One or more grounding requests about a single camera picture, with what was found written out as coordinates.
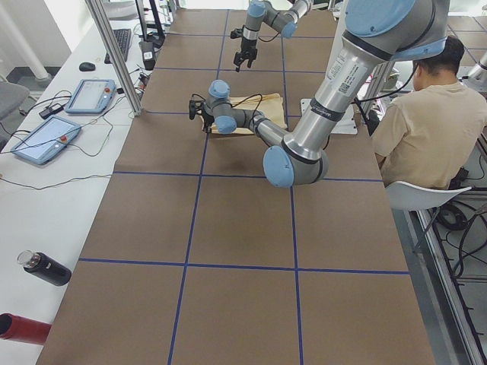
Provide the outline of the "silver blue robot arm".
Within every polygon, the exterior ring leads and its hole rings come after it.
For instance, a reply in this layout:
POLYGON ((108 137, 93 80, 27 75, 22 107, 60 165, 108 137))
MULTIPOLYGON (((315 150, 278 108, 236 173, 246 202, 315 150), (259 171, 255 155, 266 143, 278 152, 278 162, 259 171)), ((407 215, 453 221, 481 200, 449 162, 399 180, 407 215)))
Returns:
POLYGON ((370 73, 384 62, 441 53, 449 7, 448 1, 350 1, 343 16, 342 49, 293 132, 260 111, 233 108, 223 80, 210 84, 204 100, 189 102, 189 117, 202 116, 205 132, 212 125, 221 134, 245 128, 261 138, 268 145, 264 173, 274 186, 315 183, 328 170, 323 146, 370 73))
POLYGON ((244 62, 250 68, 256 60, 259 31, 262 24, 271 27, 276 35, 291 38, 298 28, 298 21, 312 8, 313 2, 308 0, 291 1, 287 11, 276 10, 270 1, 251 1, 247 16, 242 27, 231 31, 231 39, 240 38, 240 50, 234 55, 235 71, 239 72, 244 62))

